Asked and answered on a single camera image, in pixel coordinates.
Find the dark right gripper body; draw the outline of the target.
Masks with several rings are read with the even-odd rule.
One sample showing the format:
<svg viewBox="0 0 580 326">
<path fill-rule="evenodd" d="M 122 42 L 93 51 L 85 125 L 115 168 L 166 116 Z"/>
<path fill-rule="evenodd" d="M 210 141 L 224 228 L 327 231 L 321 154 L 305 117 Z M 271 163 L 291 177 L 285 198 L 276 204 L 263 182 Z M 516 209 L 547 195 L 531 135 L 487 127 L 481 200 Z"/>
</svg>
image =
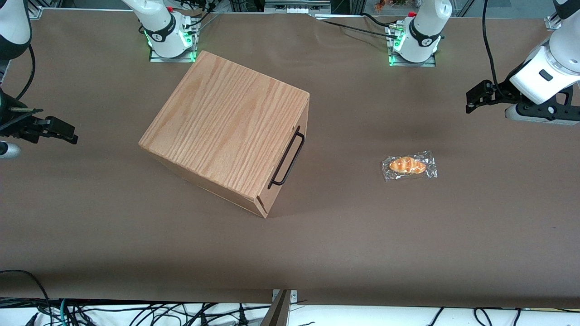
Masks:
<svg viewBox="0 0 580 326">
<path fill-rule="evenodd" d="M 42 109 L 27 107 L 14 97 L 0 91 L 0 134 L 1 136 L 16 136 L 31 128 L 38 119 L 34 115 L 42 113 Z"/>
</svg>

